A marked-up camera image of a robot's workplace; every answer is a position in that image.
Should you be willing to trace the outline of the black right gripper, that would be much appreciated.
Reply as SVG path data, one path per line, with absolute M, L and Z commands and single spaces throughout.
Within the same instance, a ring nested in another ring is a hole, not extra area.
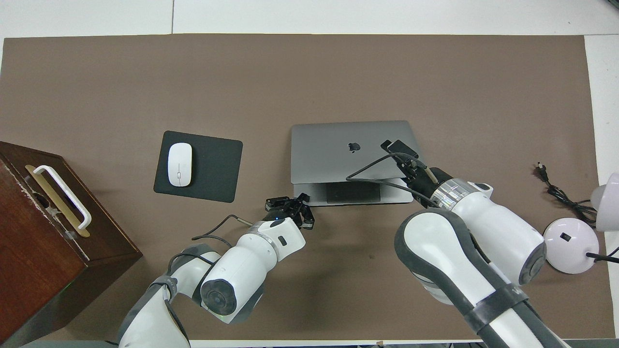
M 431 196 L 439 187 L 440 181 L 431 168 L 413 166 L 412 159 L 418 160 L 419 154 L 408 145 L 400 140 L 394 142 L 385 140 L 380 147 L 392 157 L 399 159 L 398 169 L 402 172 L 404 176 L 402 180 L 409 189 L 424 196 Z

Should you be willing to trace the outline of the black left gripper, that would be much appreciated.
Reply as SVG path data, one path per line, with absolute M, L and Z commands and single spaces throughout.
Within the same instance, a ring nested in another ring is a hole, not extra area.
M 288 196 L 269 198 L 265 201 L 267 221 L 291 218 L 299 229 L 311 231 L 315 218 L 308 205 L 309 201 L 310 197 L 305 193 L 301 193 L 295 200 Z

